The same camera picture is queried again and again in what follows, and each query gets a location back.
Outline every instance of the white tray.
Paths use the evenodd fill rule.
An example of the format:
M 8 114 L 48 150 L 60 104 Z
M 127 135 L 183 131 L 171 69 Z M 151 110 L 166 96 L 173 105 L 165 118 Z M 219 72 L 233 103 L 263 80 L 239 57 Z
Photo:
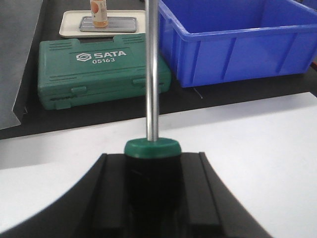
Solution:
M 131 16 L 137 19 L 137 31 L 127 32 L 81 32 L 80 22 L 84 16 L 90 16 L 91 11 L 66 11 L 61 21 L 59 35 L 64 38 L 89 38 L 89 37 L 111 37 L 122 34 L 145 33 L 145 11 L 144 10 L 108 10 L 108 16 Z

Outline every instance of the metal plate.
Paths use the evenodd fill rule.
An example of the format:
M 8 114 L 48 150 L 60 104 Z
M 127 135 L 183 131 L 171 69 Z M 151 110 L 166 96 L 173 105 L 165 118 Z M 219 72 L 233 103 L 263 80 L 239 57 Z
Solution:
M 108 17 L 108 26 L 95 27 L 91 16 L 84 16 L 80 22 L 82 32 L 136 32 L 137 20 L 135 17 Z

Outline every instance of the green tool case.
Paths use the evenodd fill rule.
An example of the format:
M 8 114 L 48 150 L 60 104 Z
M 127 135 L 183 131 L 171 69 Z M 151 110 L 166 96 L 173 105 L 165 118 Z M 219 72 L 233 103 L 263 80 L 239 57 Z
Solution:
M 158 76 L 159 90 L 166 92 L 171 72 L 162 57 Z M 145 95 L 145 77 L 145 34 L 40 43 L 38 95 L 47 110 Z

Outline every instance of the sata logo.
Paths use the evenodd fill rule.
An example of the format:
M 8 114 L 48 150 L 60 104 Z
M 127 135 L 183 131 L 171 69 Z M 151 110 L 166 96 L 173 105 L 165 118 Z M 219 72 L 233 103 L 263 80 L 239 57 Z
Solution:
M 96 59 L 107 58 L 107 57 L 118 57 L 118 56 L 126 56 L 127 54 L 124 51 L 112 51 L 105 53 L 95 53 L 94 57 Z
M 83 61 L 83 62 L 86 62 L 88 60 L 91 60 L 91 54 L 87 54 L 87 53 L 81 53 L 79 55 L 76 55 L 76 59 L 78 61 Z

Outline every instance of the white table surface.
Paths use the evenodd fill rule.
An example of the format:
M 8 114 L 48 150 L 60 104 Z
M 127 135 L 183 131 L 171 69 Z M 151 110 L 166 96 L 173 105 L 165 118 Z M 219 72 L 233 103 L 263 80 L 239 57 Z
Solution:
M 173 113 L 159 124 L 160 136 L 178 140 L 183 152 L 205 152 L 273 237 L 317 237 L 315 96 Z M 101 153 L 123 153 L 128 140 L 140 137 L 144 118 L 0 140 L 0 233 L 62 196 Z

